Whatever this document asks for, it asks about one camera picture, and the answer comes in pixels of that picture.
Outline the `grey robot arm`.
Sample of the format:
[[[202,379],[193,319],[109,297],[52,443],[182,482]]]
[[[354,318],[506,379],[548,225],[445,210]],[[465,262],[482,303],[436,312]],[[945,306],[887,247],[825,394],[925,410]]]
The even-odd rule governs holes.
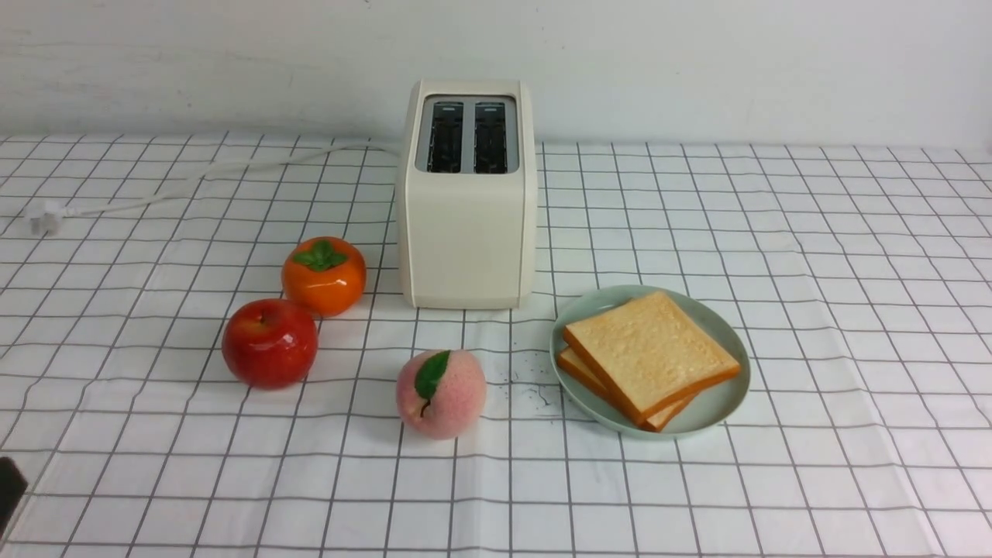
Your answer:
[[[27,491],[28,480],[14,459],[0,459],[0,533],[4,536]]]

